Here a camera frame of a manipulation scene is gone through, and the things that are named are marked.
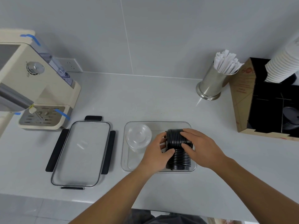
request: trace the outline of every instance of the blue tape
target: blue tape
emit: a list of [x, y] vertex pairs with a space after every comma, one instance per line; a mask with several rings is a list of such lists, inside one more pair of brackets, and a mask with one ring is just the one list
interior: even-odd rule
[[30, 38], [32, 38], [32, 39], [35, 41], [35, 43], [36, 43], [38, 46], [41, 46], [40, 43], [39, 43], [39, 41], [37, 40], [37, 38], [36, 38], [34, 35], [26, 34], [26, 35], [20, 35], [20, 37], [30, 37]]
[[66, 117], [67, 120], [70, 120], [70, 119], [71, 119], [67, 114], [63, 113], [63, 112], [60, 111], [59, 109], [54, 109], [54, 110], [57, 111], [57, 112], [58, 112], [59, 114], [61, 114], [62, 116]]

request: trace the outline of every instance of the person's left hand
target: person's left hand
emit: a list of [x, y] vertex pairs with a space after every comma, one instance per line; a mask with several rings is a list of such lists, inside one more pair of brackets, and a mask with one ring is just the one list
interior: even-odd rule
[[164, 138], [164, 136], [166, 136], [166, 132], [158, 134], [156, 138], [148, 145], [138, 166], [139, 169], [146, 171], [150, 175], [163, 170], [167, 161], [175, 152], [174, 148], [169, 149], [165, 153], [161, 152], [161, 149], [166, 147], [166, 145], [160, 145], [167, 140]]

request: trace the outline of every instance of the forearm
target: forearm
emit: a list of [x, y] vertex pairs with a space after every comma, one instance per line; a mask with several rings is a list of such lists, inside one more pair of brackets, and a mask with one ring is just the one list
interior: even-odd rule
[[297, 223], [299, 204], [284, 196], [230, 158], [214, 171], [233, 189], [261, 224]]
[[70, 224], [122, 223], [150, 177], [151, 173], [136, 168]]

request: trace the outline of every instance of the stack of white paper cups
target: stack of white paper cups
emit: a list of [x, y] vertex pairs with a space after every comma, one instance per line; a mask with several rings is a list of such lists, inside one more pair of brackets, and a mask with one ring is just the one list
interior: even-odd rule
[[299, 71], [299, 38], [288, 44], [266, 64], [266, 82], [280, 83]]

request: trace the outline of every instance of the hand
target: hand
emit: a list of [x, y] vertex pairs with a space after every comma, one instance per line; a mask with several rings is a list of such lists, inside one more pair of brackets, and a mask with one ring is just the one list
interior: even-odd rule
[[167, 161], [173, 156], [175, 150], [172, 148], [165, 153], [161, 152], [161, 149], [166, 147], [166, 145], [160, 145], [167, 140], [164, 136], [166, 136], [166, 132], [158, 134], [148, 145], [137, 168], [146, 171], [150, 175], [153, 175], [165, 168]]
[[193, 129], [183, 129], [181, 135], [190, 140], [195, 146], [194, 151], [188, 145], [182, 143], [183, 149], [191, 159], [202, 167], [213, 169], [227, 158], [214, 140], [207, 135]]

